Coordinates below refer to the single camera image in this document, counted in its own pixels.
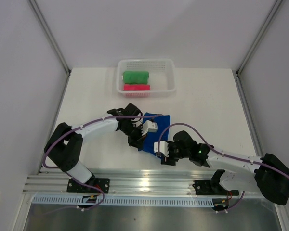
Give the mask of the blue towel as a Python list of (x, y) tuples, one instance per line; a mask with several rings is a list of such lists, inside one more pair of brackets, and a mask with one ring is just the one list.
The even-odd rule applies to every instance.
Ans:
[(149, 153), (156, 157), (156, 153), (154, 152), (154, 143), (158, 142), (163, 130), (170, 125), (171, 116), (163, 115), (155, 118), (143, 118), (142, 122), (146, 122), (147, 120), (153, 119), (154, 122), (157, 123), (158, 129), (156, 132), (149, 132), (147, 137), (143, 141), (143, 148), (141, 151)]

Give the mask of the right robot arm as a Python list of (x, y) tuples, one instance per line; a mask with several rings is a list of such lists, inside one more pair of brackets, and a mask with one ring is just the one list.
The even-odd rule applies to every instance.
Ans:
[(277, 205), (287, 204), (289, 168), (273, 154), (257, 157), (226, 152), (206, 141), (196, 142), (184, 130), (172, 141), (155, 142), (154, 151), (163, 165), (175, 166), (180, 159), (188, 159), (196, 166), (214, 170), (210, 180), (194, 181), (197, 195), (237, 196), (246, 191), (259, 193)]

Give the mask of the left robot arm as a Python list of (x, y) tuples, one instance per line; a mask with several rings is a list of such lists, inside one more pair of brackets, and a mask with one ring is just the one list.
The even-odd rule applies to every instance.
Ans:
[(91, 192), (95, 187), (95, 175), (79, 160), (84, 141), (121, 131), (127, 136), (128, 145), (140, 151), (146, 133), (143, 126), (136, 125), (136, 122), (142, 116), (141, 110), (130, 103), (125, 108), (111, 109), (103, 118), (78, 127), (60, 123), (47, 142), (44, 153), (62, 172), (72, 177), (83, 192)]

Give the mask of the pink towel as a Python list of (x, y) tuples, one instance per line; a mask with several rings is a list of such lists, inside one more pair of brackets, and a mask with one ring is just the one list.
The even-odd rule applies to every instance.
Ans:
[(124, 91), (150, 91), (151, 87), (148, 84), (124, 84)]

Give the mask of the green towel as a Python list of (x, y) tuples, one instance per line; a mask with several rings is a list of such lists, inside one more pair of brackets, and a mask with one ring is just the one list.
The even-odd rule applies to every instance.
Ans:
[(125, 71), (123, 73), (123, 82), (125, 84), (147, 84), (149, 72), (147, 71)]

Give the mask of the white plastic basket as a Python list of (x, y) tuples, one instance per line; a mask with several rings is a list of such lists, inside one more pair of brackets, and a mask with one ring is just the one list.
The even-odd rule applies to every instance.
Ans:
[(168, 58), (121, 60), (116, 90), (127, 98), (170, 96), (176, 92), (174, 70), (174, 63)]

